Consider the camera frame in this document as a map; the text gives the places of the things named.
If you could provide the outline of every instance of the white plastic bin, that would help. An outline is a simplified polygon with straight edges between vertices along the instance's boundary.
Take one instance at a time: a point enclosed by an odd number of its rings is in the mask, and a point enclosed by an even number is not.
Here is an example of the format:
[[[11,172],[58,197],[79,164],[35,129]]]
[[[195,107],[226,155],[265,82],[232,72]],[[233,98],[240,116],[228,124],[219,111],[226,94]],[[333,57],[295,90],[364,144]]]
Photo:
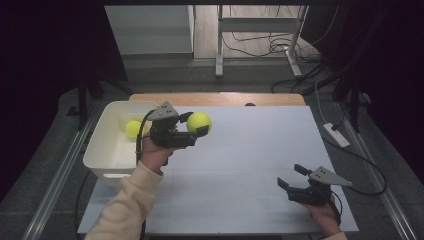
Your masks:
[[[140,101],[108,104],[88,143],[84,165],[108,186],[116,186],[122,177],[131,175],[136,166],[136,141],[127,136],[125,126],[131,120],[142,121],[157,107],[155,102]]]

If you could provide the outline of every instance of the sleeve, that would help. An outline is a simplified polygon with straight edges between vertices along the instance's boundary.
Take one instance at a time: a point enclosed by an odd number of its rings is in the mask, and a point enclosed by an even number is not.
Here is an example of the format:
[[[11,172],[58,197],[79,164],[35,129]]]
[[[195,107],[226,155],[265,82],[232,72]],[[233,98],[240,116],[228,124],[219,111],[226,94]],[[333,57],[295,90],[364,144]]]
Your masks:
[[[85,239],[139,239],[162,178],[139,162],[132,175],[121,180],[118,194],[106,204]]]
[[[324,240],[347,240],[347,237],[344,232],[339,232],[331,237],[324,238]]]

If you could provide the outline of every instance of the white tabletop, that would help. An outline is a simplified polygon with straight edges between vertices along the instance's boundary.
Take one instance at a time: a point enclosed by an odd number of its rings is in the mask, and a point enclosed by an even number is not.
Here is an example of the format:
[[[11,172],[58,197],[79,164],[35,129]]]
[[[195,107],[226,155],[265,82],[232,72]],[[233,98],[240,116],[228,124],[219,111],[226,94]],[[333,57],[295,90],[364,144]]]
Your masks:
[[[213,127],[196,146],[176,151],[162,168],[165,178],[147,219],[147,234],[319,232],[307,210],[289,201],[277,185],[280,177],[293,187],[308,186],[307,177],[293,170],[296,163],[334,171],[309,107],[175,109],[180,114],[206,112]],[[358,231],[342,189],[332,189],[343,202],[341,229]],[[97,182],[79,233],[91,228],[114,195],[114,189]]]

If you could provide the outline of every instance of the extension cord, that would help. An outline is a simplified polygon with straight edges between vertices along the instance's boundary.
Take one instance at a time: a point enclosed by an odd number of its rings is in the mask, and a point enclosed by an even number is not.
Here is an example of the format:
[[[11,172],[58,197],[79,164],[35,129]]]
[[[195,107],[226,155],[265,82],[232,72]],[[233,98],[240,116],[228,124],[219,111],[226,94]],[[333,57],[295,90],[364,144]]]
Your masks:
[[[331,129],[332,126],[333,126],[333,124],[331,124],[331,123],[327,123],[327,124],[323,125],[323,127],[327,131],[327,133],[333,138],[334,141],[337,142],[337,144],[340,147],[344,148],[346,146],[349,146],[350,143],[346,140],[346,138],[343,137],[343,135],[339,132],[339,130]]]

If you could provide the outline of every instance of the yellow tennis ball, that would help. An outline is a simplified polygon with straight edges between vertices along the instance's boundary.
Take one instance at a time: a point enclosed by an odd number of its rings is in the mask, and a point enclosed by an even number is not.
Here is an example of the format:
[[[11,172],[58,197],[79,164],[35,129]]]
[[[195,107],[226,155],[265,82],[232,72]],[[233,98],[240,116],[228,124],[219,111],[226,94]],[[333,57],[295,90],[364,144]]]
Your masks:
[[[212,120],[204,112],[194,112],[188,117],[186,125],[187,131],[189,132],[197,132],[198,128],[208,126],[208,131],[206,133],[208,134],[212,129]]]
[[[128,137],[131,139],[136,139],[137,134],[140,131],[140,126],[141,126],[140,121],[137,121],[137,120],[129,121],[127,125],[125,126],[125,132],[127,133]]]

